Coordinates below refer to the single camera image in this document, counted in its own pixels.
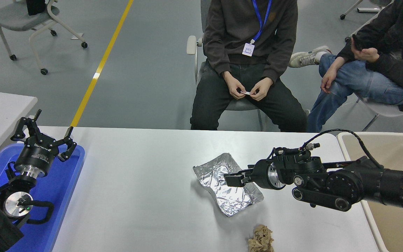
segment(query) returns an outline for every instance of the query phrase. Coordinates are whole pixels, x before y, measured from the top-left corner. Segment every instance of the blue tray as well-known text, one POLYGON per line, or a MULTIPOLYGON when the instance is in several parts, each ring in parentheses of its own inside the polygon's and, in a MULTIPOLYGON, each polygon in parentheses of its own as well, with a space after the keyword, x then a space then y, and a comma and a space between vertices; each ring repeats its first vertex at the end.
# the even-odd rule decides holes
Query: blue tray
MULTIPOLYGON (((8 182, 5 170, 7 163, 16 161, 24 144, 14 143, 5 147, 0 152, 0 186, 8 182)), ((59 147, 60 152, 66 150, 66 146, 59 147)), ((30 190, 30 195, 36 201, 50 201, 54 204, 54 212, 51 219, 40 225, 24 224, 21 238, 8 251, 10 252, 50 252, 56 242, 64 214, 71 200, 72 192, 79 178, 83 166, 85 151, 77 145, 71 158, 61 162, 55 158, 51 169, 46 177, 37 178, 37 185, 30 190)), ((32 219, 43 219, 46 215, 46 208, 33 207, 30 211, 32 219)))

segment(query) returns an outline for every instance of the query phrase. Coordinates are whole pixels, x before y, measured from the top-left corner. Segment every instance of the hand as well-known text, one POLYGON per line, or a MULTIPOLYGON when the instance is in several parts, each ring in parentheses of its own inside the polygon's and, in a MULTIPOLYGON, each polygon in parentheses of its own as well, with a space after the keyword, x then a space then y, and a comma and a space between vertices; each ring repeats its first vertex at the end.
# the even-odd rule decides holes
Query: hand
POLYGON ((379 52, 376 48, 362 49, 361 51, 357 50, 353 38, 351 38, 351 51, 354 53, 354 57, 357 60, 374 63, 379 59, 379 52))
POLYGON ((325 92, 326 94, 331 93, 330 87, 332 85, 332 82, 337 78, 337 70, 329 67, 327 72, 324 74, 323 79, 321 79, 321 90, 325 92))
POLYGON ((240 91, 242 92, 246 92, 245 87, 242 85, 242 83, 240 83, 239 80, 237 80, 236 78, 234 78, 230 72, 222 72, 222 76, 225 79, 225 82, 228 85, 228 89, 230 91, 230 94, 232 97, 234 97, 234 99, 242 99, 243 97, 245 97, 245 94, 241 94, 240 91))
POLYGON ((250 91, 251 98, 260 101, 267 96, 270 86, 273 85, 273 81, 269 77, 265 77, 254 85, 250 91))

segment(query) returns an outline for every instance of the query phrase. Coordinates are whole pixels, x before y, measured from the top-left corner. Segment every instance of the yellow floor line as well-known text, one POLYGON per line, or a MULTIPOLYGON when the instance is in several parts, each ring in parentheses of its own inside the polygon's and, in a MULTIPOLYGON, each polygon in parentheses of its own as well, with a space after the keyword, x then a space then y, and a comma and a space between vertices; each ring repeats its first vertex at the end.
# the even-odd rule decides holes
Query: yellow floor line
POLYGON ((116 27, 116 30, 113 34, 112 39, 110 40, 110 43, 108 44, 107 49, 105 50, 104 56, 102 57, 99 66, 97 67, 96 72, 94 73, 93 79, 91 80, 90 86, 86 90, 85 95, 83 96, 82 102, 80 102, 79 108, 77 109, 76 114, 74 115, 74 119, 71 122, 71 126, 76 127, 77 124, 80 121, 80 117, 83 114, 83 110, 86 107, 86 104, 88 103, 88 100, 90 99, 91 94, 93 93, 94 87, 96 86, 97 80, 99 79, 100 73, 104 69, 105 63, 107 62, 108 56, 110 56, 110 53, 112 51, 113 45, 116 42, 117 36, 119 35, 120 29, 122 28, 123 22, 125 21, 125 18, 127 17, 128 12, 130 11, 130 7, 132 6, 133 0, 130 0, 128 2, 127 7, 125 8, 125 11, 122 14, 121 19, 119 20, 118 26, 116 27))

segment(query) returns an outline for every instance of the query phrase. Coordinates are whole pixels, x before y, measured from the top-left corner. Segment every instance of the black jacket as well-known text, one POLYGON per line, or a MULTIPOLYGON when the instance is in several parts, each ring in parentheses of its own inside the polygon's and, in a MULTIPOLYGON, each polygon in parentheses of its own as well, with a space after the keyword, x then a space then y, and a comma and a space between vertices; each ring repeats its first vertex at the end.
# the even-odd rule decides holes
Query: black jacket
MULTIPOLYGON (((367 63, 366 68, 385 75, 403 88, 403 0, 395 0, 388 5, 356 35, 364 48, 376 48, 379 51, 379 59, 367 63)), ((354 59, 350 43, 338 56, 354 59)))

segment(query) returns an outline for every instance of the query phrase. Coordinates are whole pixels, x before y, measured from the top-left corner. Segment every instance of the black bag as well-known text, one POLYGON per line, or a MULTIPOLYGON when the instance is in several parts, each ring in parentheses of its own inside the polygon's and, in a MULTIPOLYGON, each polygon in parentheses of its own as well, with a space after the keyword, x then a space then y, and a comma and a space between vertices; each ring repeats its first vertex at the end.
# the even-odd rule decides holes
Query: black bag
POLYGON ((46 8, 44 0, 26 0, 26 4, 27 4, 27 13, 29 13, 29 16, 42 13, 46 8))

